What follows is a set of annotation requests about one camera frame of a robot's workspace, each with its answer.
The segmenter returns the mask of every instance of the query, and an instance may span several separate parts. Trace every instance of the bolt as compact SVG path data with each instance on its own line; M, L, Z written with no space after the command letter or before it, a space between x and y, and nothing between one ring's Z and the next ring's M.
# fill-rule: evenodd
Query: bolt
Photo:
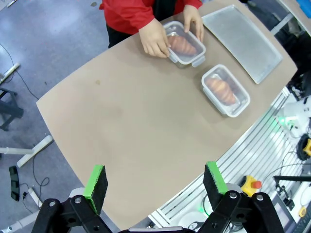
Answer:
M263 196L262 195L257 195L257 200L263 200Z
M52 207L52 206L54 206L55 205L55 201L51 201L50 203L49 203L49 206L50 207Z
M77 203L77 204L79 204L79 203L81 202L81 198L76 198L76 199L74 200L74 202Z
M237 198L237 194L236 193L230 193L230 198L232 198L232 199Z

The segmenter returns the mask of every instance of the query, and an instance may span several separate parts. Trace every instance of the floor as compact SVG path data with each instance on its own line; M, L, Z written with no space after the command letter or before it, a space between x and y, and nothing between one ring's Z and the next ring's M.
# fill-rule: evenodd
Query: floor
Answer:
M94 1L18 0L10 8L0 11L0 43L9 51L14 62L21 63L19 73L37 97L107 49L104 16L98 10L100 0ZM269 0L256 2L265 8L267 2L271 6ZM273 4L276 11L284 13L277 3ZM11 66L10 57L0 46L0 72ZM49 134L36 107L36 99L17 74L1 87L18 92L17 102L24 109L24 115L10 124L8 132L0 131L0 146L32 148ZM22 201L10 198L8 167L15 165L19 158L19 155L3 155L0 160L0 229L30 213ZM32 161L20 168L18 173L21 183L34 186L36 193L39 193L39 186L33 177ZM42 188L41 200L53 197L65 201L72 189L82 186L55 142L36 157L35 174L39 181L45 177L50 179L50 183ZM31 211L37 210L30 197L26 197L24 203ZM117 231L113 223L109 226L112 231ZM29 225L19 232L29 233L31 228L32 225Z

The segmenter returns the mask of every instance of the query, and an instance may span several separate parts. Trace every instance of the stool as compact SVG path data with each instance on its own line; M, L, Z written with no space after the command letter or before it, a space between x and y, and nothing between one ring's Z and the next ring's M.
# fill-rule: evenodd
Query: stool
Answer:
M16 100L15 95L17 95L14 91L9 91L7 89L0 88L0 114L8 114L10 115L7 120L4 120L4 123L0 125L0 129L4 131L8 131L8 125L14 120L14 118L21 118L23 116L24 110L19 108ZM2 98L9 94L11 96L11 103L7 103L2 101Z

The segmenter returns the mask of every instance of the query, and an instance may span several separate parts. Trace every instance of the croissant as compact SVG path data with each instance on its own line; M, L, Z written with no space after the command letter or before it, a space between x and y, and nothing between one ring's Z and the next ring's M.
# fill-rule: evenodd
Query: croissant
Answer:
M179 35L168 36L169 44L174 52L178 52L184 55L195 55L197 53L196 48L190 44L186 38Z
M225 105L232 105L236 103L236 98L229 86L223 80L210 78L206 82L206 86L214 93L214 95Z

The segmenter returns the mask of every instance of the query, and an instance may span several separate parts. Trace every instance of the red jacket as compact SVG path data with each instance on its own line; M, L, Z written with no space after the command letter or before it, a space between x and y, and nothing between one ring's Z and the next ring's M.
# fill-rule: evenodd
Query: red jacket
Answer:
M106 23L116 31L135 34L153 20L152 5L155 0L103 0ZM185 5L196 8L202 6L201 0L177 0L174 14L184 10Z

